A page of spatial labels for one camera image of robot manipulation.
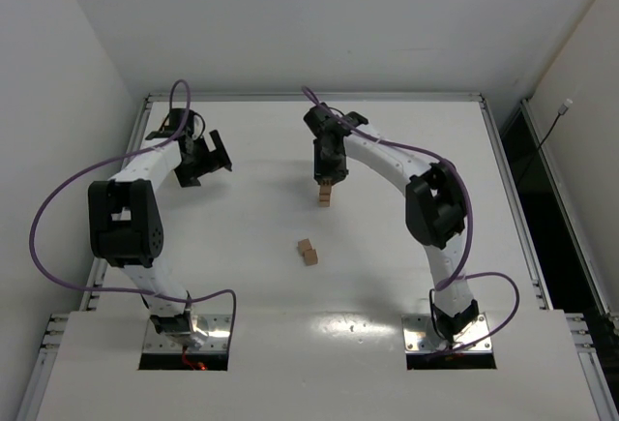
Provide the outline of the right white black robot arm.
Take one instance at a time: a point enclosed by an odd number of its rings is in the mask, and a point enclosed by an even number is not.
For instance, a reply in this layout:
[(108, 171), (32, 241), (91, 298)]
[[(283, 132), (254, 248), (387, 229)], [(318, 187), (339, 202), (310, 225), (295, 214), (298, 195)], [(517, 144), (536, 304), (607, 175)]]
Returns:
[(479, 313), (464, 279), (472, 244), (471, 203), (451, 163), (407, 153), (389, 144), (363, 115), (336, 116), (324, 103), (303, 117), (314, 136), (313, 178), (322, 202), (355, 160), (391, 183), (404, 197), (405, 224), (425, 249), (433, 280), (430, 306), (439, 336), (453, 342)]

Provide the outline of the wooden block letter H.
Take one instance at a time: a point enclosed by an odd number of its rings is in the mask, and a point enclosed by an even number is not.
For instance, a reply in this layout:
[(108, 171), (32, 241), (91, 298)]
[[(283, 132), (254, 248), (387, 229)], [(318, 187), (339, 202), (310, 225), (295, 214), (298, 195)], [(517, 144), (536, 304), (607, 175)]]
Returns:
[(333, 186), (331, 184), (320, 184), (319, 185), (319, 192), (321, 194), (329, 194), (333, 189)]

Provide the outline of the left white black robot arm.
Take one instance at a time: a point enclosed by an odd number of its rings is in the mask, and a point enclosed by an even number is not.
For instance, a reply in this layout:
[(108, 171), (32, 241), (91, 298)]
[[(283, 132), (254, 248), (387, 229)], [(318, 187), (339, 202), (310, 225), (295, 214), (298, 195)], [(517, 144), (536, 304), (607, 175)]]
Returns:
[(203, 136), (204, 119), (192, 110), (172, 108), (166, 121), (146, 140), (157, 148), (134, 157), (121, 171), (88, 188), (93, 254), (120, 269), (139, 290), (156, 332), (185, 346), (201, 346), (208, 321), (192, 309), (190, 293), (172, 278), (161, 258), (164, 242), (156, 191), (173, 173), (182, 188), (232, 162), (217, 131)]

